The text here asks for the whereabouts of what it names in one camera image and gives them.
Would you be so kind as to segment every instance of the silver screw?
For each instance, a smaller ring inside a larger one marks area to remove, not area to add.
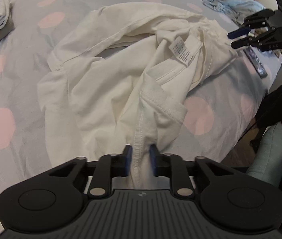
[[[178,189],[177,193],[181,196],[190,196],[192,195],[193,193],[193,190],[191,189],[188,189],[188,188],[181,188],[181,189]]]
[[[92,194],[93,196],[102,196],[103,194],[105,194],[105,189],[93,188],[90,190],[90,194]]]

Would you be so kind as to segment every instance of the green cushion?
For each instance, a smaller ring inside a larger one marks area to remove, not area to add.
[[[247,175],[279,186],[282,178],[282,124],[271,126],[264,134]]]

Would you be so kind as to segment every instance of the polka dot bedding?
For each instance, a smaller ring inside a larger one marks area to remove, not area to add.
[[[0,41],[0,193],[51,168],[45,123],[37,102],[37,83],[49,72],[47,56],[90,11],[132,1],[157,2],[201,13],[227,31],[236,26],[202,0],[10,0],[15,30]],[[271,86],[280,60],[258,53],[268,77],[261,80],[240,54],[232,65],[190,91],[188,113],[179,137],[170,145],[186,160],[204,155],[222,160],[236,144]]]

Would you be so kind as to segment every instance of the bed sheet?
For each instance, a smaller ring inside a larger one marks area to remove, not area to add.
[[[0,193],[39,174],[51,163],[45,146],[44,115],[37,83],[49,72],[46,58],[54,46],[91,10],[121,2],[162,2],[215,19],[227,31],[236,25],[201,0],[10,0],[15,30],[0,41]],[[190,91],[179,137],[169,150],[186,160],[205,155],[221,161],[255,115],[281,61],[260,54],[268,71],[261,80],[246,56]]]

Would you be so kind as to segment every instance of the black cable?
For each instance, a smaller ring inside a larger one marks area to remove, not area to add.
[[[258,121],[261,120],[262,118],[264,118],[264,117],[276,106],[276,104],[279,102],[279,99],[280,99],[281,97],[282,97],[282,93],[278,96],[278,98],[277,98],[277,100],[275,101],[275,103],[273,103],[272,106],[271,106],[267,111],[265,111],[265,112],[263,113],[263,115],[260,116],[260,118],[258,119]],[[250,132],[253,127],[255,127],[255,125],[257,124],[258,121],[256,121],[247,131],[244,132],[244,134],[239,138],[238,142],[239,142],[248,132]]]

